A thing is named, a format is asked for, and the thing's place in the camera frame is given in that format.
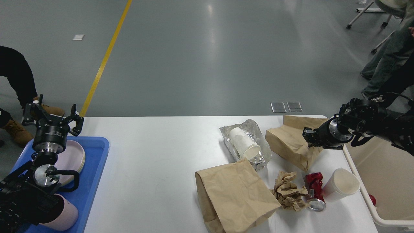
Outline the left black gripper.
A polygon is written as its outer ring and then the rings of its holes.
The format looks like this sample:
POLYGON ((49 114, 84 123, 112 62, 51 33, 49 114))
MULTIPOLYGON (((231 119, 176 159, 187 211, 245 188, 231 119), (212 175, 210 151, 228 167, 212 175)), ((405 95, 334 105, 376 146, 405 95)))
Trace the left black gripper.
POLYGON ((32 143, 32 149, 36 152, 55 152, 59 154, 64 152, 67 144, 68 133, 73 136, 81 134, 84 117, 81 117, 76 111, 77 105, 73 104, 69 116, 62 118, 61 125, 52 126, 50 124, 50 115, 42 106, 43 94, 38 100, 27 102, 23 109, 22 125, 35 125, 37 130, 32 143), (74 127, 70 127, 71 122, 75 122, 74 127))

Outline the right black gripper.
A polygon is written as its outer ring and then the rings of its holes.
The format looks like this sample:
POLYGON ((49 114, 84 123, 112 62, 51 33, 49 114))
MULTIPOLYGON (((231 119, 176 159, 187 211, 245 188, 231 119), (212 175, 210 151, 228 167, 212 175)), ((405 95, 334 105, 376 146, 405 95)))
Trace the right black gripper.
POLYGON ((305 127, 302 136, 308 143, 308 148, 322 147, 330 150, 342 150, 343 145, 354 137, 346 127, 339 125, 337 117, 329 119, 316 130, 305 127))

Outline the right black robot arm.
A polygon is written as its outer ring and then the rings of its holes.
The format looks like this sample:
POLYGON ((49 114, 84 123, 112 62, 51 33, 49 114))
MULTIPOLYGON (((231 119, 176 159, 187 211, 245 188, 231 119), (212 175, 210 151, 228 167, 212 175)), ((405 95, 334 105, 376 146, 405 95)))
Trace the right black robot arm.
POLYGON ((353 98, 318 128, 305 127, 302 135, 309 147, 341 150, 350 143, 358 147, 378 137, 413 155, 413 109, 400 113, 382 105, 386 95, 353 98))

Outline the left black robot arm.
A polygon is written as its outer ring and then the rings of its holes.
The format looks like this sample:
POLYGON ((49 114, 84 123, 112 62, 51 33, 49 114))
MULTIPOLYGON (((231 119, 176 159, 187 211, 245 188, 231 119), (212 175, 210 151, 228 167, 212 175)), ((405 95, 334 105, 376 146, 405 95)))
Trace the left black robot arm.
POLYGON ((73 192, 80 174, 59 170, 55 163, 66 149, 68 134, 78 136, 84 118, 71 108, 67 117, 48 114, 42 106, 43 95, 27 103, 22 125, 35 125, 32 160, 25 162, 1 181, 1 232, 16 233, 21 225, 49 224, 64 213, 64 198, 58 192, 73 192))

